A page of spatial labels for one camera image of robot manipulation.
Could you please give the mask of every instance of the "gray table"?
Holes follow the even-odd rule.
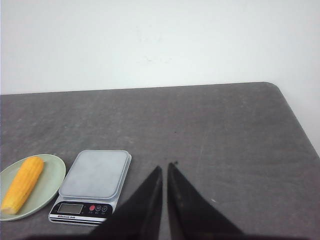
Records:
[[[170,239],[167,166],[250,234],[320,239],[320,159],[280,90],[270,83],[55,92],[1,96],[1,169],[35,154],[69,170],[85,149],[132,154],[121,205],[157,165],[164,170],[159,239]],[[1,222],[1,239],[84,234],[50,223],[54,201]]]

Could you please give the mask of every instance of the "plate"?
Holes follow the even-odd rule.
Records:
[[[66,165],[61,158],[51,154],[34,155],[44,161],[42,173],[34,186],[28,199],[17,214],[0,214],[0,221],[13,221],[25,218],[43,208],[57,193],[66,175]],[[1,202],[15,178],[20,166],[26,160],[21,159],[0,172],[1,178]]]

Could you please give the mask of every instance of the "kitchen scale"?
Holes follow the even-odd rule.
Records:
[[[66,175],[50,213],[53,223],[96,226],[114,211],[131,162],[124,150],[84,150]]]

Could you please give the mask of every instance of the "yellow corn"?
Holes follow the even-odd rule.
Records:
[[[38,156],[27,158],[15,175],[6,192],[1,211],[5,214],[16,214],[23,206],[44,168],[44,161]]]

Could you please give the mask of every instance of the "black pointed object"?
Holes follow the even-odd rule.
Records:
[[[112,240],[158,239],[162,188],[162,169],[157,166],[133,195],[90,236]]]
[[[242,235],[243,232],[231,221],[213,208],[173,163],[168,166],[168,205],[186,239],[211,239],[216,234]]]

